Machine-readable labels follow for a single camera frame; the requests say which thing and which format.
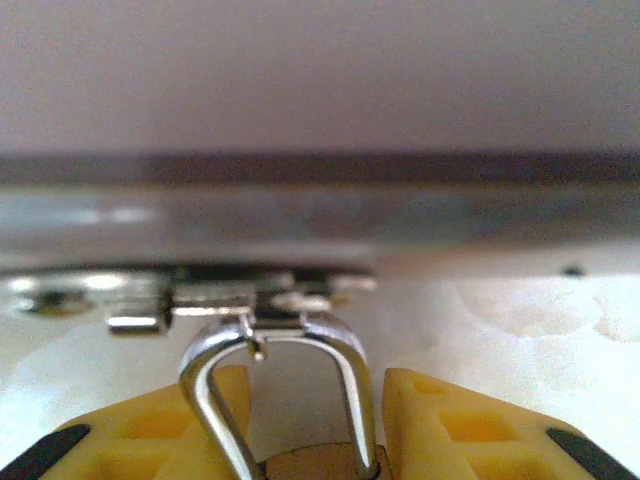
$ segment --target yellow plastic part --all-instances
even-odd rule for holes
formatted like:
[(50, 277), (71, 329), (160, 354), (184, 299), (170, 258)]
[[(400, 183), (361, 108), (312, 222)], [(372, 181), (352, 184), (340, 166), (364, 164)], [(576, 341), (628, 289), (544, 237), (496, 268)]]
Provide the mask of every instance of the yellow plastic part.
[(551, 417), (389, 369), (383, 418), (394, 480), (593, 480), (545, 433)]
[[(245, 367), (215, 371), (215, 379), (246, 435), (251, 409)], [(205, 437), (178, 385), (78, 417), (91, 432), (43, 480), (234, 480), (219, 448)]]

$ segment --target white surface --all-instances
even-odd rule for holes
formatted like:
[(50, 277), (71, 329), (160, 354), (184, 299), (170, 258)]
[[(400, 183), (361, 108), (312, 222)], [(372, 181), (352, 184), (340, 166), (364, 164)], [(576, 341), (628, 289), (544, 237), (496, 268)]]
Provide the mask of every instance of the white surface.
[(0, 4), (0, 150), (640, 146), (637, 0)]
[[(639, 289), (638, 277), (393, 282), (339, 314), (368, 352), (378, 405), (385, 368), (413, 368), (562, 418), (638, 474)], [(114, 340), (95, 315), (5, 316), (0, 465), (73, 416), (174, 382), (201, 324), (183, 320), (168, 339)], [(330, 360), (277, 347), (252, 367), (254, 451), (346, 440)]]

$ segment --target dark strip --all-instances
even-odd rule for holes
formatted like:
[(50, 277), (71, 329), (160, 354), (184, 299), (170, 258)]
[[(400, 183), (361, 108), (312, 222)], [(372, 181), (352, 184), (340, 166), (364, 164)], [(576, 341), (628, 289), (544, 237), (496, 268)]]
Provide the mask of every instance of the dark strip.
[(548, 429), (547, 435), (596, 480), (638, 480), (588, 438), (556, 428)]
[(42, 437), (29, 450), (0, 471), (0, 480), (37, 480), (91, 431), (89, 425), (73, 425)]
[(640, 182), (640, 152), (325, 152), (0, 156), (0, 185), (484, 185)]

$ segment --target padlock shackle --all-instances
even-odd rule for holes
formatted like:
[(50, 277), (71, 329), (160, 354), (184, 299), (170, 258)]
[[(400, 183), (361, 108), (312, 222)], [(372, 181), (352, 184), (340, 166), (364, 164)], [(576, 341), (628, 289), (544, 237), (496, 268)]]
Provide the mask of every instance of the padlock shackle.
[(211, 439), (220, 445), (240, 480), (264, 480), (249, 446), (213, 380), (212, 371), (226, 356), (254, 338), (301, 343), (318, 348), (334, 360), (347, 411), (356, 472), (370, 480), (378, 474), (371, 380), (357, 337), (333, 315), (314, 313), (295, 320), (260, 320), (250, 334), (242, 322), (209, 325), (187, 349), (180, 368), (182, 390)]

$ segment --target metal loop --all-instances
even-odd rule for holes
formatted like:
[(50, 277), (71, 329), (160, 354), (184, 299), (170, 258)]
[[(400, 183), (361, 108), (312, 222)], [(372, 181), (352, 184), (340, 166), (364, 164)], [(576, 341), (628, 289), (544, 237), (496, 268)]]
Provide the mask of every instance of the metal loop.
[[(364, 352), (353, 332), (327, 313), (294, 320), (257, 320), (252, 327), (253, 333), (265, 341), (311, 345), (331, 356), (341, 378), (356, 472), (362, 479), (375, 478), (379, 465), (371, 380)], [(246, 347), (250, 340), (242, 322), (205, 327), (185, 352), (180, 385), (205, 431), (225, 452), (236, 476), (241, 480), (264, 480), (211, 375), (218, 362)]]

